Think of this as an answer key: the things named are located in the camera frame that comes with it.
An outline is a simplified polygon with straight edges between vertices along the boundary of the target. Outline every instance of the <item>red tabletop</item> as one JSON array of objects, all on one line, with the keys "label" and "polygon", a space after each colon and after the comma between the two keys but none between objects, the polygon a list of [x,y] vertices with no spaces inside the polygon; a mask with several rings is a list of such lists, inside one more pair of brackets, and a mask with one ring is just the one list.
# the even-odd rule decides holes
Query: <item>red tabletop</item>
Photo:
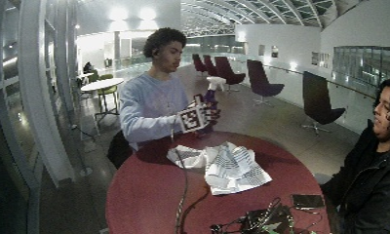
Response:
[{"label": "red tabletop", "polygon": [[[203,149],[224,141],[254,151],[255,162],[272,180],[247,191],[212,196],[203,179],[203,169],[187,170],[189,190],[181,216],[183,232],[179,233],[210,233],[211,224],[228,223],[247,211],[266,209],[276,197],[283,205],[291,207],[291,194],[321,194],[301,162],[263,139],[226,132],[212,132],[202,138],[185,134],[177,136],[174,142],[165,137],[147,144],[114,174],[105,207],[110,234],[174,233],[178,204],[185,190],[185,172],[169,161],[166,152],[178,144]],[[308,231],[329,233],[325,210],[313,211],[320,215],[291,209],[295,233],[313,222],[316,224]]]}]

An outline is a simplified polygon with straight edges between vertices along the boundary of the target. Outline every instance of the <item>black chair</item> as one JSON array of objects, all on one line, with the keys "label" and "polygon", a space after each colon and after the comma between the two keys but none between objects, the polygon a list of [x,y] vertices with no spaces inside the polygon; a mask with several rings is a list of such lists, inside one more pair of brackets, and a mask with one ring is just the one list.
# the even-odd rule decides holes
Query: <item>black chair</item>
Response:
[{"label": "black chair", "polygon": [[113,139],[109,143],[109,148],[106,152],[106,158],[118,169],[126,159],[131,156],[133,149],[129,146],[129,142],[122,135],[122,131],[113,136]]},{"label": "black chair", "polygon": [[244,81],[246,73],[234,73],[230,61],[226,57],[215,57],[215,67],[216,75],[226,79],[226,84],[228,85],[228,92],[236,91],[231,90],[231,85],[236,85]]},{"label": "black chair", "polygon": [[208,55],[203,55],[203,64],[206,67],[207,75],[208,76],[218,76],[216,68],[215,68],[214,64],[211,63]]},{"label": "black chair", "polygon": [[267,104],[272,106],[267,100],[263,100],[263,97],[276,96],[282,92],[284,85],[268,83],[260,61],[247,59],[247,71],[250,77],[250,90],[260,96],[260,99],[254,100],[255,104]]},{"label": "black chair", "polygon": [[345,108],[331,109],[327,81],[307,71],[303,73],[303,106],[305,116],[312,120],[312,125],[301,125],[301,127],[313,129],[316,135],[317,131],[329,132],[320,129],[317,124],[332,123],[344,113]]},{"label": "black chair", "polygon": [[203,65],[198,54],[193,54],[194,70],[199,71],[199,75],[206,71],[206,66]]}]

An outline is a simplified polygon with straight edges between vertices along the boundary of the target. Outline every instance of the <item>white table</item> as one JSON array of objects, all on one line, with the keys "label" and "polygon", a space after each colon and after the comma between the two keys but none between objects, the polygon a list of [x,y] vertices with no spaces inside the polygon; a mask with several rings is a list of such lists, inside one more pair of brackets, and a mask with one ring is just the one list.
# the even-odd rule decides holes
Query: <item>white table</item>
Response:
[{"label": "white table", "polygon": [[106,108],[106,100],[105,100],[105,94],[103,94],[103,88],[111,87],[111,86],[117,86],[118,84],[121,84],[123,82],[123,78],[110,78],[106,80],[98,80],[95,82],[92,82],[86,85],[84,85],[81,87],[81,91],[82,92],[90,92],[90,91],[97,91],[101,90],[102,92],[102,100],[103,100],[103,111],[99,110],[98,113],[93,114],[93,118],[95,118],[97,115],[102,115],[99,120],[97,121],[97,123],[99,123],[101,119],[107,115],[107,114],[113,114],[113,115],[118,115],[118,110],[117,110],[117,106],[115,108],[107,110]]}]

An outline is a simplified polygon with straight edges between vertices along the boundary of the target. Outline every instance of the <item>dark red chair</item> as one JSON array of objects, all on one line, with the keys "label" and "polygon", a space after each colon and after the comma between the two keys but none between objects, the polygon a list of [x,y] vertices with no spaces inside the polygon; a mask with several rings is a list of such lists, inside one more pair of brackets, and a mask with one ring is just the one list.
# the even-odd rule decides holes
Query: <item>dark red chair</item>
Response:
[{"label": "dark red chair", "polygon": [[194,70],[199,71],[199,73],[206,71],[206,67],[199,59],[198,54],[193,54],[193,62],[194,62]]},{"label": "dark red chair", "polygon": [[208,55],[203,55],[203,63],[204,63],[207,75],[208,76],[218,76],[218,74],[216,74],[216,68],[215,68],[215,66],[211,63],[211,60],[210,60],[210,56]]},{"label": "dark red chair", "polygon": [[218,77],[226,79],[226,84],[228,85],[228,92],[236,91],[231,90],[231,85],[236,85],[244,81],[246,73],[234,73],[230,61],[226,57],[215,57],[215,67]]},{"label": "dark red chair", "polygon": [[345,111],[345,108],[331,108],[327,81],[307,71],[303,73],[303,109],[305,116],[312,120],[312,125],[301,127],[313,129],[316,135],[317,131],[329,132],[320,129],[317,124],[332,123]]},{"label": "dark red chair", "polygon": [[252,93],[260,96],[260,99],[254,100],[255,104],[267,104],[272,106],[267,100],[263,100],[263,97],[276,96],[282,92],[284,85],[270,84],[259,60],[247,59],[247,71],[250,77],[250,90]]}]

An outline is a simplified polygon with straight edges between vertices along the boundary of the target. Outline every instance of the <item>chair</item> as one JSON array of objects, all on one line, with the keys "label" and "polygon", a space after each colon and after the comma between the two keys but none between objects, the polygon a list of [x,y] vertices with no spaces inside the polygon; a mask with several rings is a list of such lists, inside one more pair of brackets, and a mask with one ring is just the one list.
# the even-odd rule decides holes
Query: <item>chair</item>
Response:
[{"label": "chair", "polygon": [[113,136],[113,139],[109,143],[106,158],[114,165],[115,169],[118,169],[126,159],[131,156],[133,149],[129,146],[129,142],[122,135],[122,131],[119,130],[117,134]]},{"label": "chair", "polygon": [[236,85],[243,82],[246,73],[236,74],[232,71],[230,61],[226,57],[215,57],[215,67],[216,67],[216,75],[226,79],[226,84],[228,85],[228,92],[236,91],[231,90],[231,85]]},{"label": "chair", "polygon": [[[111,79],[113,75],[111,74],[105,74],[98,77],[98,80],[105,80],[105,79]],[[118,108],[117,108],[117,86],[110,86],[107,88],[97,90],[98,94],[98,105],[99,105],[99,112],[102,112],[102,106],[101,106],[101,97],[103,99],[103,105],[105,105],[105,96],[106,95],[113,95],[114,97],[114,104],[115,104],[115,113],[118,113]]]},{"label": "chair", "polygon": [[204,63],[207,75],[208,76],[218,76],[218,74],[216,74],[216,68],[215,68],[215,66],[211,63],[211,60],[210,60],[210,56],[208,55],[203,55],[203,63]]},{"label": "chair", "polygon": [[[92,75],[84,77],[84,80],[81,81],[81,86],[94,82],[98,80],[99,76],[98,76],[98,72],[97,70],[90,70],[89,73],[92,73]],[[86,97],[84,98],[85,101],[92,97],[92,91],[88,92],[81,92],[80,93],[80,98],[82,97],[82,95],[86,95]]]},{"label": "chair", "polygon": [[247,70],[250,77],[250,90],[260,96],[260,99],[254,100],[255,104],[267,104],[272,106],[267,100],[263,100],[263,97],[276,96],[282,92],[284,85],[268,83],[260,61],[247,59]]},{"label": "chair", "polygon": [[202,75],[202,72],[206,71],[206,67],[199,59],[198,54],[193,54],[193,62],[194,62],[194,70],[199,71],[199,74]]},{"label": "chair", "polygon": [[313,121],[312,125],[301,125],[301,127],[313,129],[316,136],[317,131],[329,132],[320,129],[317,124],[332,123],[340,117],[345,108],[331,109],[327,81],[323,77],[307,71],[303,73],[303,105],[305,116]]}]

